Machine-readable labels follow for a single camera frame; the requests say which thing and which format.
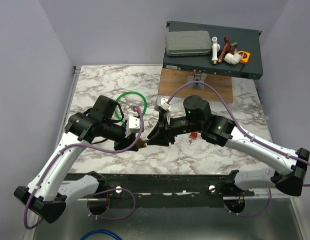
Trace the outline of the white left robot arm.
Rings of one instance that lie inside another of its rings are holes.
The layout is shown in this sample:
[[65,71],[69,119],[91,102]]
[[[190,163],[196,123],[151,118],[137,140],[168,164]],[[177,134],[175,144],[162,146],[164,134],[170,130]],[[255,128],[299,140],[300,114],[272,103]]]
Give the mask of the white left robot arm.
[[106,179],[96,172],[90,172],[81,179],[62,186],[70,168],[85,149],[103,153],[123,153],[137,150],[136,144],[143,131],[143,116],[140,109],[133,108],[122,125],[112,115],[120,104],[104,95],[97,98],[93,107],[85,112],[70,116],[62,138],[51,157],[26,186],[18,186],[14,196],[25,205],[24,225],[28,225],[28,211],[34,212],[40,220],[55,222],[66,206],[84,196],[101,197],[106,190]]

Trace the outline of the brass padlock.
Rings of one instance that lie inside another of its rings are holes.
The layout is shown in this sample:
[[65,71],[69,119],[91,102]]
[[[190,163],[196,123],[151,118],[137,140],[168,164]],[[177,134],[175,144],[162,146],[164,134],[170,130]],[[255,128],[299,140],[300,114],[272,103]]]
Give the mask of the brass padlock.
[[143,139],[139,139],[136,143],[137,149],[142,149],[142,148],[145,148],[146,146],[147,146],[147,142]]

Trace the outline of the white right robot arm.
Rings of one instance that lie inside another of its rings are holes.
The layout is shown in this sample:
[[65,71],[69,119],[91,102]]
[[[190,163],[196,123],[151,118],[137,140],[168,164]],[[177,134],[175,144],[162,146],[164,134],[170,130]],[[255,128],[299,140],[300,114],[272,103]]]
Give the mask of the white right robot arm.
[[237,150],[268,165],[253,171],[233,171],[233,179],[225,183],[225,191],[236,196],[248,189],[274,188],[293,196],[301,196],[309,151],[281,147],[237,126],[233,120],[212,114],[209,102],[197,95],[184,102],[185,116],[172,118],[167,99],[158,97],[155,110],[159,112],[157,124],[147,136],[148,145],[168,147],[178,135],[199,132],[210,144]]

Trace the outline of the white elbow pipe fitting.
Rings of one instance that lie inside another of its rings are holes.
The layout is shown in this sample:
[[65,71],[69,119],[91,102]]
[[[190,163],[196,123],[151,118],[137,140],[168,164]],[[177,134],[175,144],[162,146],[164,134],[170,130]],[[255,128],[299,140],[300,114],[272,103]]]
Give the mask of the white elbow pipe fitting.
[[242,55],[238,53],[227,53],[224,57],[224,61],[230,65],[238,64],[242,59]]

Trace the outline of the red plastic seal tag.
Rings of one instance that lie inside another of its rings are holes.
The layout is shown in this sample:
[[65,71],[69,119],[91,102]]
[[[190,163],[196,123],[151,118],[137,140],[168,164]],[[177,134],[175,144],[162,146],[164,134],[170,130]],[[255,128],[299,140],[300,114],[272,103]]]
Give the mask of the red plastic seal tag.
[[190,138],[193,139],[193,140],[197,139],[197,136],[198,136],[198,133],[197,133],[197,132],[192,132],[192,133],[190,134]]

